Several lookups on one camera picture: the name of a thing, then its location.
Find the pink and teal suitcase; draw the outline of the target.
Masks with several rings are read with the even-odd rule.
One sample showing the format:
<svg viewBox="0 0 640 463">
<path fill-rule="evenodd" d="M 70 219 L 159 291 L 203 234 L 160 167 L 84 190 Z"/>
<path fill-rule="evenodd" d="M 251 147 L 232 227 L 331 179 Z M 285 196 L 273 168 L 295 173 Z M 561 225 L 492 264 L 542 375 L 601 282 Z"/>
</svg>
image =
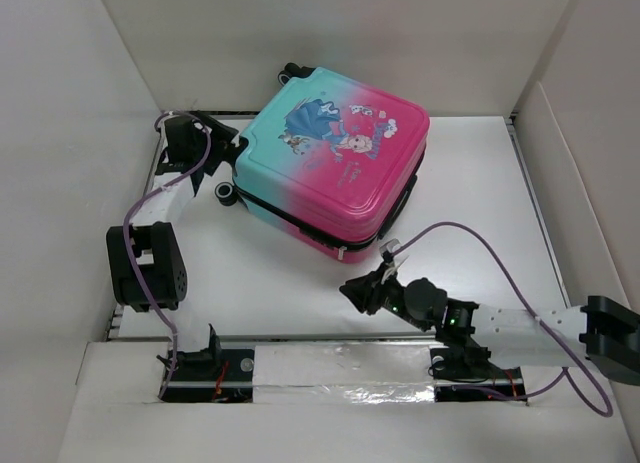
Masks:
<svg viewBox="0 0 640 463">
<path fill-rule="evenodd" d="M 367 259 L 417 182 L 430 118 L 416 103 L 322 67 L 290 62 L 281 90 L 239 135 L 225 206 L 342 263 Z"/>
</svg>

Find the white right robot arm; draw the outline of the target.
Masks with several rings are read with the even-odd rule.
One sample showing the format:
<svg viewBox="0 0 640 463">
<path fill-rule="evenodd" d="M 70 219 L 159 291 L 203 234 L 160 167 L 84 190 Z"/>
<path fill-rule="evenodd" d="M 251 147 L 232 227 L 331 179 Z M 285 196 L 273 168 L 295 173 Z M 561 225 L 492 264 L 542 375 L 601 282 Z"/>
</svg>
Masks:
<svg viewBox="0 0 640 463">
<path fill-rule="evenodd" d="M 585 366 L 613 382 L 639 383 L 639 316 L 605 296 L 562 311 L 503 309 L 451 298 L 426 278 L 402 285 L 380 270 L 339 291 L 360 313 L 384 309 L 433 331 L 469 368 Z"/>
</svg>

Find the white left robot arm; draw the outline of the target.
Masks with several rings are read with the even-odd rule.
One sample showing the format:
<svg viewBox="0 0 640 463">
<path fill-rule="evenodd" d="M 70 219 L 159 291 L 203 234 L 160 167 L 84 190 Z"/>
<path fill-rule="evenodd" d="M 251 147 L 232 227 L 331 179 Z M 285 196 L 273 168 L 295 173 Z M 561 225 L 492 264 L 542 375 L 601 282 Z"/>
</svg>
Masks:
<svg viewBox="0 0 640 463">
<path fill-rule="evenodd" d="M 159 149 L 145 193 L 121 225 L 107 230 L 106 247 L 116 302 L 156 314 L 169 330 L 172 349 L 160 361 L 171 372 L 186 355 L 178 351 L 177 324 L 168 313 L 179 308 L 188 289 L 174 225 L 204 178 L 235 159 L 239 131 L 199 111 L 164 113 L 154 129 Z"/>
</svg>

